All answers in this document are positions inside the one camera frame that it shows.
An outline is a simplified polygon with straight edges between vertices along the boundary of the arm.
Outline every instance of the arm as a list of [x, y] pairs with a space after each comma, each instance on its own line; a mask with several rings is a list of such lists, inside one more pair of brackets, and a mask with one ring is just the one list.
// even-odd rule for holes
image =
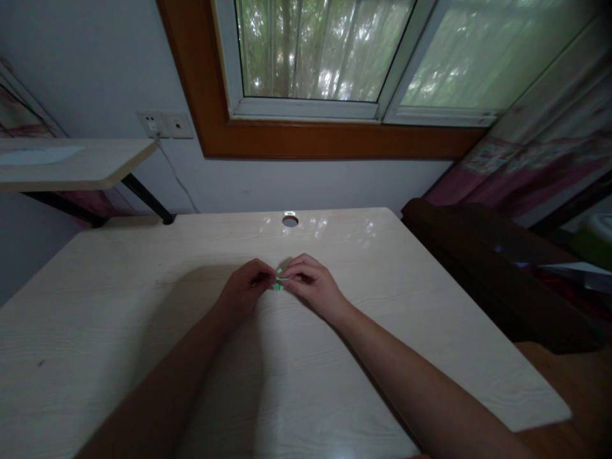
[[425, 452], [436, 458], [532, 458], [489, 410], [376, 322], [351, 305], [330, 272], [303, 254], [282, 282], [350, 343]]
[[102, 424], [77, 458], [170, 457], [217, 348], [275, 283], [254, 259], [233, 272], [212, 309]]

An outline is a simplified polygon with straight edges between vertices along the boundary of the electrical outlet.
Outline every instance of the electrical outlet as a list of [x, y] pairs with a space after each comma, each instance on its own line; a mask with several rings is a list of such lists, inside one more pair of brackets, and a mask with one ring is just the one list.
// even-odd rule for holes
[[156, 134], [159, 135], [160, 138], [170, 137], [168, 128], [161, 116], [161, 112], [155, 110], [140, 110], [136, 112], [136, 116], [148, 137], [155, 138]]
[[161, 116], [173, 138], [193, 138], [185, 113], [162, 112]]

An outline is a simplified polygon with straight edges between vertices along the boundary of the wood grain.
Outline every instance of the wood grain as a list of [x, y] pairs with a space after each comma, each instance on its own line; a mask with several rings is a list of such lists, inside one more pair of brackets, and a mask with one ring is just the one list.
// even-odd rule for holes
[[[385, 208], [112, 219], [78, 234], [0, 309], [0, 456], [71, 456], [259, 256], [324, 263], [357, 308], [510, 429], [567, 406]], [[418, 453], [338, 335], [269, 291], [215, 358], [179, 457]]]
[[570, 406], [572, 420], [520, 433], [541, 459], [612, 456], [612, 348], [554, 355], [536, 343], [516, 347]]
[[23, 148], [83, 147], [52, 164], [0, 166], [0, 191], [112, 188], [157, 149], [151, 139], [1, 139], [0, 154]]
[[459, 159], [486, 133], [464, 127], [230, 122], [210, 1], [157, 0], [157, 5], [206, 157]]

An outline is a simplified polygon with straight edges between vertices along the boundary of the paper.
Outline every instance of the paper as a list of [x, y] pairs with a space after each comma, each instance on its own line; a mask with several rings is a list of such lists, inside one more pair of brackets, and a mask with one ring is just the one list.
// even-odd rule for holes
[[[278, 274], [282, 273], [282, 268], [278, 268], [276, 272]], [[276, 284], [274, 284], [274, 291], [285, 290], [285, 287], [279, 284], [280, 281], [284, 281], [285, 279], [279, 276], [274, 276], [274, 279], [276, 279]]]
[[612, 275], [610, 271], [603, 270], [602, 268], [598, 268], [597, 266], [591, 265], [590, 263], [585, 263], [584, 261], [579, 261], [577, 263], [559, 263], [558, 265], [541, 265], [540, 267], [551, 270], [571, 269], [575, 271], [584, 271], [595, 274]]
[[32, 166], [34, 164], [58, 163], [84, 147], [46, 147], [18, 149], [0, 154], [0, 166]]

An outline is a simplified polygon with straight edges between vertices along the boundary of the sheer curtain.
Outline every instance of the sheer curtain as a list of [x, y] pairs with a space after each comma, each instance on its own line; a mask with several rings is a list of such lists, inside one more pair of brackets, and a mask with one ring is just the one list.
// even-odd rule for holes
[[414, 3], [237, 0], [244, 95], [376, 102]]
[[517, 218], [609, 168], [609, 24], [609, 15], [594, 20], [425, 199], [434, 205], [481, 202]]

